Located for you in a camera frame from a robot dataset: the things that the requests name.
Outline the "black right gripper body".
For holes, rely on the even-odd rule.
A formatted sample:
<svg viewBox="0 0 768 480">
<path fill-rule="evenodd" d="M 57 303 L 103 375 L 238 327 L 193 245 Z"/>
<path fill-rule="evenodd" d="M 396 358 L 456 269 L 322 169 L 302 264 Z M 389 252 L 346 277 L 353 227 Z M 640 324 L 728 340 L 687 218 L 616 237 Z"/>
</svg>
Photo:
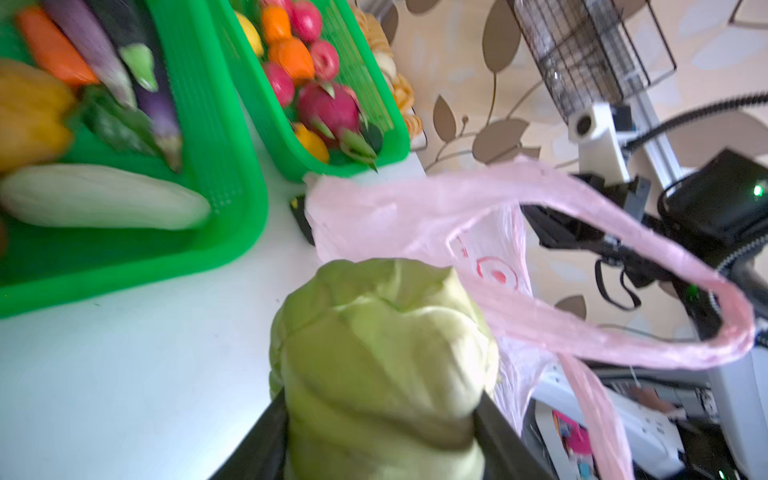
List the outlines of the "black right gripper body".
<svg viewBox="0 0 768 480">
<path fill-rule="evenodd" d="M 578 174 L 578 179 L 622 208 L 643 226 L 661 234 L 661 221 L 645 213 L 651 181 L 637 176 L 627 183 L 610 185 L 597 174 Z M 555 250 L 588 250 L 611 266 L 621 266 L 637 288 L 655 281 L 670 281 L 672 273 L 624 246 L 616 237 L 557 210 L 524 205 L 522 212 L 539 239 L 539 244 Z"/>
</svg>

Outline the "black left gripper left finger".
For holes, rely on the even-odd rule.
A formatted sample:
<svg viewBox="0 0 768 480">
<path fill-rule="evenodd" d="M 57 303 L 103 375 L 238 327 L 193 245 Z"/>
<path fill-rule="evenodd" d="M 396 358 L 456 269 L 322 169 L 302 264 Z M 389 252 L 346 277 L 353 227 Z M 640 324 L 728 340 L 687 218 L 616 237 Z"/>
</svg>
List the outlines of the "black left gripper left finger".
<svg viewBox="0 0 768 480">
<path fill-rule="evenodd" d="M 210 480 L 280 480 L 288 440 L 288 412 L 280 391 Z"/>
</svg>

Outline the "green cabbage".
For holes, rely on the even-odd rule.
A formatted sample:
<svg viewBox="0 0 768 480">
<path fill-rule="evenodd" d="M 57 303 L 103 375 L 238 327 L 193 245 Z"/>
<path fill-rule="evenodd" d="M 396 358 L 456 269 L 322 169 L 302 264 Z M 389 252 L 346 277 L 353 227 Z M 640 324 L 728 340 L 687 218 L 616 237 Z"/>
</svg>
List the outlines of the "green cabbage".
<svg viewBox="0 0 768 480">
<path fill-rule="evenodd" d="M 479 479 L 474 410 L 499 350 L 457 272 L 338 260 L 275 315 L 272 394 L 288 413 L 289 479 Z"/>
</svg>

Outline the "pink plastic bag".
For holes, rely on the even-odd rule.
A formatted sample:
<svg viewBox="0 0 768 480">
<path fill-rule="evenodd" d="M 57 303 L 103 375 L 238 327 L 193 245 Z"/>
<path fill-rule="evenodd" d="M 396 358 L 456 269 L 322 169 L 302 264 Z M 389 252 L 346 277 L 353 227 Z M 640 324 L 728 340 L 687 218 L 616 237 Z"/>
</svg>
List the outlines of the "pink plastic bag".
<svg viewBox="0 0 768 480">
<path fill-rule="evenodd" d="M 725 333 L 698 343 L 660 342 L 598 328 L 538 300 L 526 263 L 524 205 L 582 220 L 724 296 Z M 753 347 L 754 315 L 739 288 L 583 181 L 525 157 L 371 185 L 319 176 L 307 192 L 306 216 L 324 262 L 407 258 L 454 268 L 494 334 L 510 341 L 514 353 L 532 351 L 538 357 L 503 388 L 506 399 L 526 404 L 549 358 L 556 357 L 606 479 L 632 478 L 632 457 L 624 425 L 588 361 L 704 370 L 737 361 Z"/>
</svg>

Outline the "black yellow tape measure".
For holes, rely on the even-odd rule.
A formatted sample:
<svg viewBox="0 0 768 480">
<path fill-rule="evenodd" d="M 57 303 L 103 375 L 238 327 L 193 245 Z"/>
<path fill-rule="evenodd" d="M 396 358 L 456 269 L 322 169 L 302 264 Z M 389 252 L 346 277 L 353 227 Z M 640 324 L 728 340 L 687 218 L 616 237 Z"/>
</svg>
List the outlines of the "black yellow tape measure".
<svg viewBox="0 0 768 480">
<path fill-rule="evenodd" d="M 301 231 L 302 235 L 304 236 L 305 240 L 311 245 L 315 246 L 314 237 L 312 233 L 312 228 L 307 220 L 306 217 L 306 209 L 305 209 L 305 201 L 306 196 L 300 195 L 297 197 L 294 197 L 289 202 L 290 211 L 296 221 L 297 226 L 299 227 L 299 230 Z"/>
</svg>

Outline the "bread tray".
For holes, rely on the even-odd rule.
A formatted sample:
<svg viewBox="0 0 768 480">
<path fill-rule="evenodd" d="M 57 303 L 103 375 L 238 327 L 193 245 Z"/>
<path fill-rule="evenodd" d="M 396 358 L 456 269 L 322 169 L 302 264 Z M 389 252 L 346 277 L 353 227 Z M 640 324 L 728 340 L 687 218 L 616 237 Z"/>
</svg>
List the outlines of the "bread tray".
<svg viewBox="0 0 768 480">
<path fill-rule="evenodd" d="M 423 123 L 413 109 L 415 102 L 413 87 L 396 66 L 394 53 L 381 23 L 356 4 L 351 3 L 350 6 L 403 117 L 412 146 L 416 147 L 423 137 Z"/>
</svg>

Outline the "white cucumber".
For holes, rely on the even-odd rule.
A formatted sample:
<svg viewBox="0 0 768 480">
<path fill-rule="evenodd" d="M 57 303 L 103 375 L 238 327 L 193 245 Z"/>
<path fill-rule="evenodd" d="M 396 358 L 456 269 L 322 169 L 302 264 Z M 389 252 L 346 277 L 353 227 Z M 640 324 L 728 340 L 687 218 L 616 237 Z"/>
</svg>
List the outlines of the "white cucumber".
<svg viewBox="0 0 768 480">
<path fill-rule="evenodd" d="M 17 170 L 1 180 L 1 206 L 22 222 L 52 228 L 180 231 L 211 214 L 205 197 L 176 183 L 87 164 Z"/>
</svg>

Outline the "green fruit basket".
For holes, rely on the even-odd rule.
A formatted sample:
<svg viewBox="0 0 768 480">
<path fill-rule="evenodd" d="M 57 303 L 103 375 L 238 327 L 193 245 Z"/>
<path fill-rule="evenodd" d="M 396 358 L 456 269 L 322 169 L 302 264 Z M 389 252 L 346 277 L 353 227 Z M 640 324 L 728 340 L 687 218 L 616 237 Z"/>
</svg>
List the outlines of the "green fruit basket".
<svg viewBox="0 0 768 480">
<path fill-rule="evenodd" d="M 316 1 L 314 5 L 323 20 L 320 38 L 331 43 L 340 57 L 336 82 L 354 91 L 368 125 L 381 133 L 382 149 L 376 167 L 403 161 L 410 153 L 410 136 L 351 7 L 346 1 Z M 301 181 L 310 171 L 338 177 L 366 172 L 365 165 L 339 149 L 332 149 L 329 161 L 323 163 L 300 145 L 293 133 L 293 124 L 299 120 L 295 106 L 279 104 L 263 71 L 262 60 L 253 52 L 235 15 L 240 12 L 259 26 L 256 6 L 255 1 L 208 3 L 234 86 L 275 166 L 292 182 Z"/>
</svg>

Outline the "pink dragon fruit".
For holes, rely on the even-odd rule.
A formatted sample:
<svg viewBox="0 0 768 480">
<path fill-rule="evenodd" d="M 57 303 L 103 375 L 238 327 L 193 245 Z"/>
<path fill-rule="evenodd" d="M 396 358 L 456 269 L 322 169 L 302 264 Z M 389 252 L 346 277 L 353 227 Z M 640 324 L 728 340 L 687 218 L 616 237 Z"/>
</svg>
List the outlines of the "pink dragon fruit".
<svg viewBox="0 0 768 480">
<path fill-rule="evenodd" d="M 377 171 L 378 150 L 363 133 L 365 116 L 343 85 L 330 81 L 306 83 L 298 93 L 299 122 L 319 136 L 329 149 Z"/>
</svg>

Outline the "red apple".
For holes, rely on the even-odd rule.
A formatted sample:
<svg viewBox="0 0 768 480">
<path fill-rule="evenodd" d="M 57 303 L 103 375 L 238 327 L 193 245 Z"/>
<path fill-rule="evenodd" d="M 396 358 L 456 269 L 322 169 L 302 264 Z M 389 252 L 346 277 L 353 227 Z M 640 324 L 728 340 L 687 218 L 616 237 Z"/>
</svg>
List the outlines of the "red apple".
<svg viewBox="0 0 768 480">
<path fill-rule="evenodd" d="M 317 40 L 309 47 L 314 65 L 315 77 L 332 81 L 340 70 L 339 56 L 335 47 L 325 40 Z"/>
</svg>

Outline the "green vegetable basket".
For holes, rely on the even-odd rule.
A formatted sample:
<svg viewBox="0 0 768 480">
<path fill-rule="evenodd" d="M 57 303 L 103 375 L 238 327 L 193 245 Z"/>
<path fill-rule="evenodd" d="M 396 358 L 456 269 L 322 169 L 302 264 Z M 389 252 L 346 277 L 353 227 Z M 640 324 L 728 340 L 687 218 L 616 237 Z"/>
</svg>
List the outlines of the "green vegetable basket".
<svg viewBox="0 0 768 480">
<path fill-rule="evenodd" d="M 267 190 L 204 1 L 152 1 L 183 136 L 182 170 L 120 153 L 78 127 L 65 161 L 109 166 L 203 195 L 208 222 L 187 231 L 40 228 L 7 219 L 1 314 L 10 317 L 222 266 L 247 251 L 267 219 Z"/>
</svg>

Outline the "orange tangerine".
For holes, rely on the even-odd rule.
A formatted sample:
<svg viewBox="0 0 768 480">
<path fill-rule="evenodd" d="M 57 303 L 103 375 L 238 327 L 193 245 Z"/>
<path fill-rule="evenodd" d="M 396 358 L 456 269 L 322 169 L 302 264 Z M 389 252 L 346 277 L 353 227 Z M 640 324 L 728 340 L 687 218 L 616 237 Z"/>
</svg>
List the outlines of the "orange tangerine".
<svg viewBox="0 0 768 480">
<path fill-rule="evenodd" d="M 295 84 L 302 84 L 315 78 L 313 58 L 306 45 L 298 38 L 291 37 L 272 44 L 268 58 L 282 67 Z"/>
</svg>

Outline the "yellow potato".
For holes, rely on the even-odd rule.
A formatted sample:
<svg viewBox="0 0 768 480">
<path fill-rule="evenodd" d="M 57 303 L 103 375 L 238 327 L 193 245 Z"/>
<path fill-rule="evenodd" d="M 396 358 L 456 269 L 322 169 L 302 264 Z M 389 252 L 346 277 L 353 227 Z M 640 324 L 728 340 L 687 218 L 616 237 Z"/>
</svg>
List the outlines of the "yellow potato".
<svg viewBox="0 0 768 480">
<path fill-rule="evenodd" d="M 67 125 L 73 91 L 47 72 L 1 60 L 1 172 L 61 158 L 74 134 Z"/>
</svg>

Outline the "orange carrot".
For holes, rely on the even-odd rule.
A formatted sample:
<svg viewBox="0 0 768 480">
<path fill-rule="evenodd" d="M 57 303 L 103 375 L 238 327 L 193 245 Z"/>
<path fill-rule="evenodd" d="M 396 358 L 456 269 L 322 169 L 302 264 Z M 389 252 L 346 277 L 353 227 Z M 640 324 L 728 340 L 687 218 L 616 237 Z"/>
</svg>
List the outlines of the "orange carrot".
<svg viewBox="0 0 768 480">
<path fill-rule="evenodd" d="M 70 87 L 98 85 L 96 77 L 74 45 L 38 6 L 15 15 L 15 24 L 36 63 Z"/>
</svg>

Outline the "purple eggplant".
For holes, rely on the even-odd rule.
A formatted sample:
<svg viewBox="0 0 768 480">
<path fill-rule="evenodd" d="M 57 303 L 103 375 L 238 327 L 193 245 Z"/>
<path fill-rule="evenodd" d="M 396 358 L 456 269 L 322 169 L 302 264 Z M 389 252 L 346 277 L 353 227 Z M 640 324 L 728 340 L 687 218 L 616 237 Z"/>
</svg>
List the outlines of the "purple eggplant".
<svg viewBox="0 0 768 480">
<path fill-rule="evenodd" d="M 151 16 L 139 1 L 43 1 L 41 7 L 118 104 L 142 111 L 155 145 L 182 170 L 182 133 Z"/>
</svg>

